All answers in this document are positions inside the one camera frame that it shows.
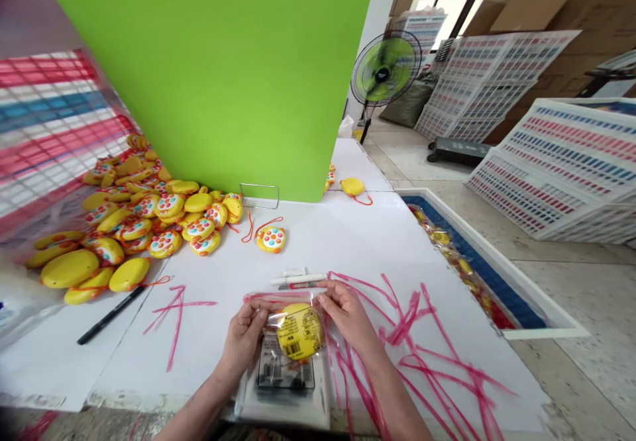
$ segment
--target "stacked crate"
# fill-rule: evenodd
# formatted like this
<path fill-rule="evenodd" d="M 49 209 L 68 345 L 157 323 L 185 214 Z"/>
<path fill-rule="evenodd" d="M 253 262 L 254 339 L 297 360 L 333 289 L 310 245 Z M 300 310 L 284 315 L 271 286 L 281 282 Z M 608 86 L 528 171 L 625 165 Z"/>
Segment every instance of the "stacked crate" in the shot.
<path fill-rule="evenodd" d="M 537 99 L 466 184 L 537 240 L 636 238 L 636 100 Z"/>
<path fill-rule="evenodd" d="M 394 28 L 412 33 L 422 47 L 422 56 L 425 56 L 431 51 L 444 20 L 446 14 L 436 9 L 403 13 L 397 18 Z"/>
<path fill-rule="evenodd" d="M 578 33 L 520 32 L 457 40 L 416 131 L 431 140 L 483 141 Z"/>

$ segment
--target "pen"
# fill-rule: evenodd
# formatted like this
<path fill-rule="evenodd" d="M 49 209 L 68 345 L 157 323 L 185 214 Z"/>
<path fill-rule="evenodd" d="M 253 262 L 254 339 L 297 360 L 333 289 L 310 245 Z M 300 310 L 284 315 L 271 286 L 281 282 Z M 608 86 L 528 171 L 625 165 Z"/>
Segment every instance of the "pen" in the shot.
<path fill-rule="evenodd" d="M 113 320 L 123 309 L 126 308 L 126 306 L 131 303 L 132 301 L 134 301 L 137 297 L 139 297 L 139 295 L 146 289 L 145 285 L 139 285 L 134 291 L 132 291 L 128 297 L 126 297 L 125 299 L 123 299 L 119 304 L 117 304 L 117 306 L 111 310 L 110 312 L 108 312 L 106 314 L 106 317 L 104 317 L 103 319 L 101 319 L 99 322 L 97 322 L 95 325 L 93 325 L 91 327 L 90 330 L 88 330 L 88 332 L 86 332 L 84 335 L 82 335 L 79 340 L 78 340 L 78 344 L 79 345 L 84 345 L 85 343 L 88 343 L 91 341 L 91 339 L 97 335 L 98 333 L 101 332 L 102 328 L 104 328 L 105 326 L 107 326 L 111 320 Z"/>

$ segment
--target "human hand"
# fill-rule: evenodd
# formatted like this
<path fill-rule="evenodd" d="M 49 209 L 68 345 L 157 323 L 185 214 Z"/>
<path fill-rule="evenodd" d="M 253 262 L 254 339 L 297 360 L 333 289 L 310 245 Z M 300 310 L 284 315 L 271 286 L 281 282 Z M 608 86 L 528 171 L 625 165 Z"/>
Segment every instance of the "human hand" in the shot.
<path fill-rule="evenodd" d="M 229 383 L 238 383 L 254 359 L 262 329 L 272 304 L 254 299 L 243 305 L 230 320 L 221 361 L 215 371 Z"/>
<path fill-rule="evenodd" d="M 318 302 L 333 319 L 344 339 L 365 360 L 385 354 L 362 303 L 340 281 L 319 282 L 327 291 L 318 294 Z"/>

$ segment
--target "tiled floor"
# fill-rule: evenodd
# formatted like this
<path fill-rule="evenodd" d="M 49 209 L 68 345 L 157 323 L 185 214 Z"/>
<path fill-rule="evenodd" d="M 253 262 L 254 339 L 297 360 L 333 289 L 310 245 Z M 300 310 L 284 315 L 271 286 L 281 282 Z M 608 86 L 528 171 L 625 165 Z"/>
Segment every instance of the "tiled floor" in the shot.
<path fill-rule="evenodd" d="M 562 438 L 636 440 L 636 252 L 533 240 L 462 184 L 470 168 L 429 163 L 428 143 L 374 117 L 364 147 L 394 188 L 433 190 L 590 331 L 511 343 L 569 422 Z"/>

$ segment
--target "green wall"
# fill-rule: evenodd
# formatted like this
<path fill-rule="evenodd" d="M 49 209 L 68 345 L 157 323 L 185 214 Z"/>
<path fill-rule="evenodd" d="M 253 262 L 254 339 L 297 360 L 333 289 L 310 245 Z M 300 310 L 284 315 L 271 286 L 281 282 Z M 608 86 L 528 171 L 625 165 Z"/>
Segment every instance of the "green wall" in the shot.
<path fill-rule="evenodd" d="M 369 0 L 59 0 L 173 177 L 322 197 Z"/>

